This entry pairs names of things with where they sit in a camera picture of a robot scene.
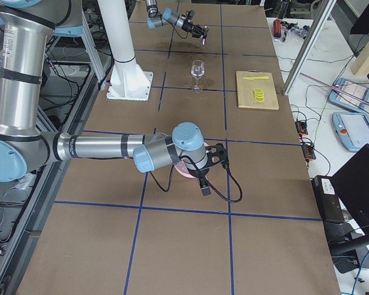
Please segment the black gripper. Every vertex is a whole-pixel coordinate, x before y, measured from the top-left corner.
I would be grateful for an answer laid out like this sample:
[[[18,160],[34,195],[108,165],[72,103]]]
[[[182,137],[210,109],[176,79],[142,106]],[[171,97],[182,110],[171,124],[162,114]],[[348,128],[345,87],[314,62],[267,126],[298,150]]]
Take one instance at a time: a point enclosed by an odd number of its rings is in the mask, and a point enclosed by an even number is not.
[[[195,11],[189,10],[186,12],[185,15],[182,15],[184,17],[182,30],[184,30],[187,33],[190,33],[192,37],[194,38],[201,38],[204,27],[201,27],[200,25],[195,25],[192,22],[192,19],[195,15]]]
[[[189,174],[196,178],[204,177],[209,170],[218,165],[227,169],[227,150],[221,143],[214,146],[203,146],[191,152],[189,160]]]

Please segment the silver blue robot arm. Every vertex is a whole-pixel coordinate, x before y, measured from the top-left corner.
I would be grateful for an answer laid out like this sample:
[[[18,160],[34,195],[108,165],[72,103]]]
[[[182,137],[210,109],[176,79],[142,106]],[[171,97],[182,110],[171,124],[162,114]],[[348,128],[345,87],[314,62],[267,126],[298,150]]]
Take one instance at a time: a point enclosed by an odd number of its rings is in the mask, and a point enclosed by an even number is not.
[[[172,25],[174,29],[179,28],[186,33],[190,33],[192,37],[206,41],[208,28],[202,27],[193,23],[195,11],[189,10],[185,14],[174,12],[171,8],[165,8],[163,13],[160,13],[155,0],[146,0],[146,11],[148,18],[146,22],[150,29],[158,28],[164,25]]]
[[[48,38],[82,32],[81,1],[0,1],[4,42],[0,69],[0,182],[48,163],[75,158],[132,159],[140,172],[183,162],[203,178],[227,161],[221,144],[206,146],[199,127],[185,122],[171,135],[81,136],[36,127]]]

